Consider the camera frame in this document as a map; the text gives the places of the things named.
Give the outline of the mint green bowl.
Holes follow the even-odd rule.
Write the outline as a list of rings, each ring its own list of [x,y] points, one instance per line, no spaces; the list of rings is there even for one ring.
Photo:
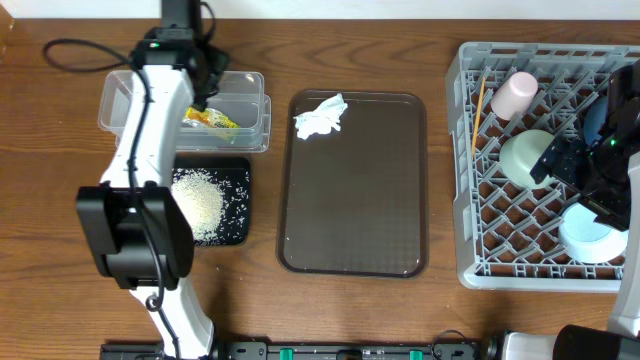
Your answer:
[[[543,130],[527,130],[505,142],[501,147],[499,162],[502,173],[516,186],[530,190],[550,185],[553,178],[546,176],[536,183],[530,171],[552,143],[554,136]]]

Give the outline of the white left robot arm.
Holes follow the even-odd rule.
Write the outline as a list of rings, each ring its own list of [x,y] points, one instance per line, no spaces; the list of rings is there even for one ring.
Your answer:
[[[193,235],[171,193],[176,142],[188,107],[204,103],[213,48],[187,27],[154,29],[132,51],[133,79],[124,132],[96,186],[76,208],[99,273],[149,312],[164,356],[209,359],[214,325],[189,274]]]

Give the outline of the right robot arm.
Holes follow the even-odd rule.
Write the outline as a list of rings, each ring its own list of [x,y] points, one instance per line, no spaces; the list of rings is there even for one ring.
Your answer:
[[[535,183],[554,178],[578,194],[558,231],[568,255],[585,264],[623,257],[607,327],[566,325],[555,335],[507,332],[486,359],[637,359],[639,357],[639,66],[608,77],[607,113],[593,141],[557,137],[537,150]]]

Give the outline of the pink cup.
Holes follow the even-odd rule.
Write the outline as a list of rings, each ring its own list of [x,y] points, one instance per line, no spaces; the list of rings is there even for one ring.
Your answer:
[[[533,75],[516,72],[492,96],[492,111],[500,119],[511,120],[526,112],[537,92],[538,81]]]

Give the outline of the wooden chopstick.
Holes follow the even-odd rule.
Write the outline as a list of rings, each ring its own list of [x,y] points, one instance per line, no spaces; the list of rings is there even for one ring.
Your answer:
[[[482,116],[481,114],[483,112],[483,101],[484,101],[484,93],[485,93],[485,86],[486,86],[485,84],[486,84],[486,76],[482,76],[480,92],[479,92],[477,106],[476,106],[476,113],[474,117],[474,128],[473,128],[472,141],[471,141],[471,158],[473,161],[475,161],[475,157],[476,157],[475,155],[476,144],[477,144],[480,120]]]

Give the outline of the yellow snack wrapper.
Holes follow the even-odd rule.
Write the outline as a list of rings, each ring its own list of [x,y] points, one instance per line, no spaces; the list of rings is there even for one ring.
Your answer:
[[[204,111],[199,111],[193,107],[189,107],[181,120],[181,124],[185,128],[220,129],[220,132],[217,133],[216,136],[231,144],[233,144],[236,139],[236,135],[232,132],[232,129],[240,128],[240,126],[233,122],[226,114],[213,108],[206,108]]]

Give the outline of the dark blue plate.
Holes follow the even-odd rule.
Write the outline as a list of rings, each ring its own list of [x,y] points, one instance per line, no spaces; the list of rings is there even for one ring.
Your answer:
[[[591,145],[601,138],[599,131],[604,124],[608,111],[608,97],[603,96],[595,100],[589,107],[583,121],[583,138],[587,145]]]

